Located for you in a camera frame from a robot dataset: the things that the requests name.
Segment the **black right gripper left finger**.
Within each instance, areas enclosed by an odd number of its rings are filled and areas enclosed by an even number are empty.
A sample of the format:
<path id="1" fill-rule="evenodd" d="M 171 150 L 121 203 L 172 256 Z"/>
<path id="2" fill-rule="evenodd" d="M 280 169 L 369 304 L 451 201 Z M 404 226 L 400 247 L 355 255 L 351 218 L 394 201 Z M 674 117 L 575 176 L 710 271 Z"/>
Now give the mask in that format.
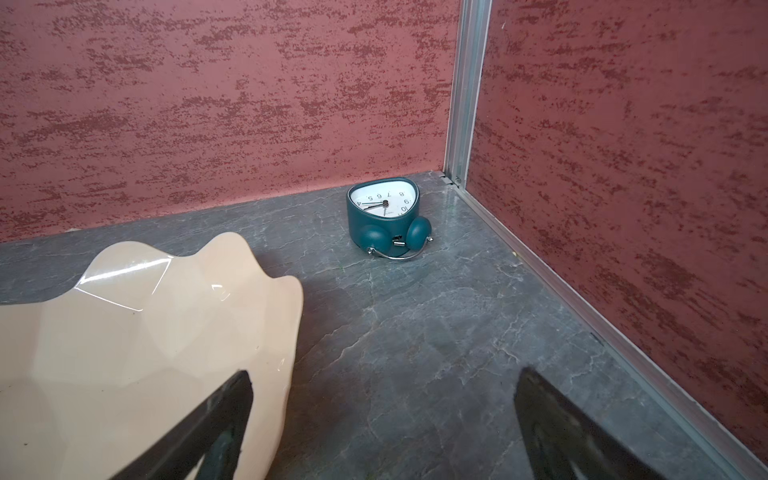
<path id="1" fill-rule="evenodd" d="M 253 404 L 249 374 L 239 370 L 115 479 L 232 479 Z"/>

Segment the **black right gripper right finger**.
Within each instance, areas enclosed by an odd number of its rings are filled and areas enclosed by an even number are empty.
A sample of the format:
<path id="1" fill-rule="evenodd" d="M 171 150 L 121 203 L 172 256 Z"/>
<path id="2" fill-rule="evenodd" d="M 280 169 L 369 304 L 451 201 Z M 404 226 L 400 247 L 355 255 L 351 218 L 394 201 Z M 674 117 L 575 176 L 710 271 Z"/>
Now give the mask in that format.
<path id="1" fill-rule="evenodd" d="M 536 479 L 661 479 L 532 367 L 519 375 L 514 406 Z"/>

